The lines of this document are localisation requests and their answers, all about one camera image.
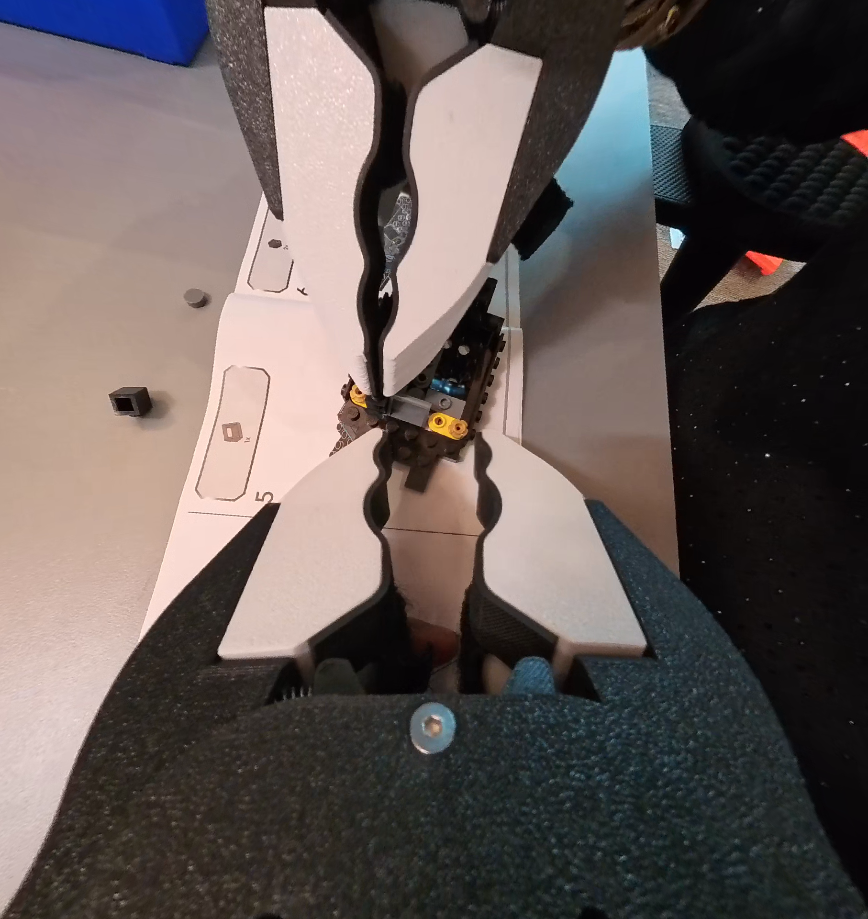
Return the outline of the black lego build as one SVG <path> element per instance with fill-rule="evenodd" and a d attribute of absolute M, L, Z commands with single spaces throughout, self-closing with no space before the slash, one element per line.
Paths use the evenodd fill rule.
<path fill-rule="evenodd" d="M 506 340 L 503 318 L 490 307 L 489 278 L 438 354 L 399 392 L 373 399 L 353 380 L 342 387 L 332 453 L 382 430 L 392 459 L 407 468 L 405 488 L 422 493 L 440 460 L 457 462 L 474 436 Z"/>

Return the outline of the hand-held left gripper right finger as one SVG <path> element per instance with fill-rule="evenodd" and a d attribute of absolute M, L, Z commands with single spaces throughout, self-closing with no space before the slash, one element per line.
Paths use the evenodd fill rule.
<path fill-rule="evenodd" d="M 548 663 L 556 684 L 581 656 L 640 658 L 649 643 L 588 501 L 553 466 L 493 431 L 474 443 L 476 539 L 463 609 L 467 660 Z"/>

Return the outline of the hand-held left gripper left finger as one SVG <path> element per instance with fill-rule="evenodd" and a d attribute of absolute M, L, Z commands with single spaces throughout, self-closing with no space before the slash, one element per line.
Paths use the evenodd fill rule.
<path fill-rule="evenodd" d="M 385 434 L 365 434 L 306 474 L 277 514 L 227 626 L 225 661 L 288 658 L 304 674 L 327 659 L 359 671 L 397 631 L 392 472 Z"/>

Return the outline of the black office chair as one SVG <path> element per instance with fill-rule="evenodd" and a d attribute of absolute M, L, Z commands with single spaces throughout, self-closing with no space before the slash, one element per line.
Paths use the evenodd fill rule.
<path fill-rule="evenodd" d="M 868 204 L 868 157 L 843 139 L 739 139 L 692 119 L 653 125 L 657 223 L 684 241 L 661 284 L 675 329 L 748 252 L 806 262 Z"/>

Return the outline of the person's right forearm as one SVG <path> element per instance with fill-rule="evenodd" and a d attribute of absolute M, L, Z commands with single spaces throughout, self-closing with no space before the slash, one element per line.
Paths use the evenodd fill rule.
<path fill-rule="evenodd" d="M 810 144 L 868 130 L 868 1 L 706 2 L 646 57 L 726 135 Z"/>

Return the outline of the blue plastic bin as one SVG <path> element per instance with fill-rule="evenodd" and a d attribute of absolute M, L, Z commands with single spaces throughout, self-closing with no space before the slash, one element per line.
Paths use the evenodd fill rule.
<path fill-rule="evenodd" d="M 209 31 L 203 1 L 0 1 L 0 21 L 176 65 Z"/>

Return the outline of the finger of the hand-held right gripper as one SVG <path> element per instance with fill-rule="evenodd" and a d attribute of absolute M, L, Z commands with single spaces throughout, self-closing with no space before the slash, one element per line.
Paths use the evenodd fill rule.
<path fill-rule="evenodd" d="M 424 75 L 409 99 L 414 223 L 382 339 L 385 396 L 438 354 L 498 259 L 489 251 L 542 69 L 538 57 L 472 42 Z"/>
<path fill-rule="evenodd" d="M 384 253 L 382 52 L 371 2 L 277 2 L 264 10 L 282 221 L 301 280 L 343 368 L 394 392 L 380 304 Z"/>

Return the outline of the lego instruction booklet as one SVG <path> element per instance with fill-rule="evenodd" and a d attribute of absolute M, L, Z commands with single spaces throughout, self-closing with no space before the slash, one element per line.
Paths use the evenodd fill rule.
<path fill-rule="evenodd" d="M 141 635 L 264 504 L 328 458 L 346 380 L 282 223 L 259 201 L 221 312 L 205 418 Z M 407 489 L 406 476 L 396 464 L 389 483 L 396 584 L 411 618 L 458 632 L 481 531 L 471 451 L 439 460 L 423 493 Z"/>

